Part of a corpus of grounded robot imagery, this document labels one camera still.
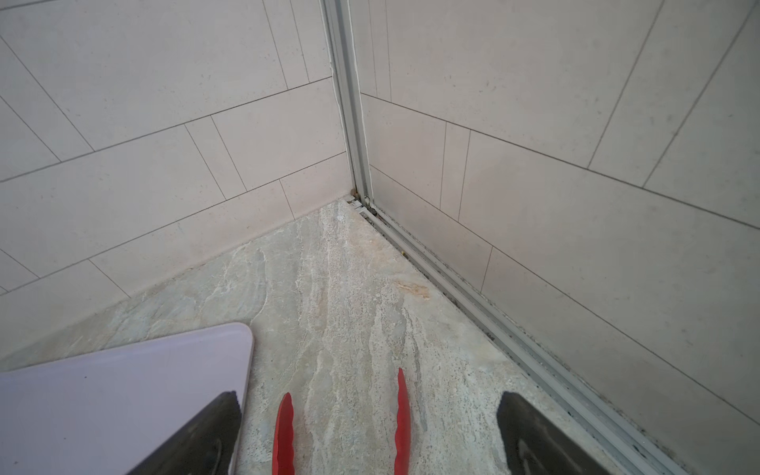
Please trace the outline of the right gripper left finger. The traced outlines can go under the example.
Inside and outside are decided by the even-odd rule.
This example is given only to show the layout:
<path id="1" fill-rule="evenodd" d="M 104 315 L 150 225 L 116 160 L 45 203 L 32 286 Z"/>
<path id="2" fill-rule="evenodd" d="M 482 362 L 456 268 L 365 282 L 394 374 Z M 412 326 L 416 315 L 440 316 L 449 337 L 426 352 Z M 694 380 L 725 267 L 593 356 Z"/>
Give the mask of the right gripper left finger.
<path id="1" fill-rule="evenodd" d="M 129 475 L 228 474 L 242 420 L 237 393 L 222 392 Z"/>

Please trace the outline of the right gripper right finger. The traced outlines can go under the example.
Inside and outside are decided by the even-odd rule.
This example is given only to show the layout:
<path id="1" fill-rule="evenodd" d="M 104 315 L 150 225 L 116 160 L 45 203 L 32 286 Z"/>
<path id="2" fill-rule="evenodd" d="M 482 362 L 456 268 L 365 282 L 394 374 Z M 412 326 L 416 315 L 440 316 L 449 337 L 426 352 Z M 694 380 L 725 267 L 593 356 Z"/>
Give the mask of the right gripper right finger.
<path id="1" fill-rule="evenodd" d="M 511 474 L 611 474 L 518 393 L 503 393 L 496 419 Z"/>

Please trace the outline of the red steel kitchen tongs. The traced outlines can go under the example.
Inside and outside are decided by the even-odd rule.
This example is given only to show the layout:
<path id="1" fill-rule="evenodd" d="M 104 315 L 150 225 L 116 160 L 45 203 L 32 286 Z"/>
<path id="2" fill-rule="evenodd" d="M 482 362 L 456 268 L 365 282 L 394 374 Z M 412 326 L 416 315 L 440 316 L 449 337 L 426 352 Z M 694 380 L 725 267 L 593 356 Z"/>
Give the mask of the red steel kitchen tongs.
<path id="1" fill-rule="evenodd" d="M 398 410 L 395 431 L 396 456 L 394 460 L 394 473 L 396 475 L 407 475 L 410 470 L 412 453 L 412 413 L 405 373 L 402 368 L 398 370 L 397 379 Z M 290 393 L 286 393 L 280 402 L 275 423 L 271 470 L 273 475 L 293 475 L 295 473 L 294 416 L 292 396 Z"/>

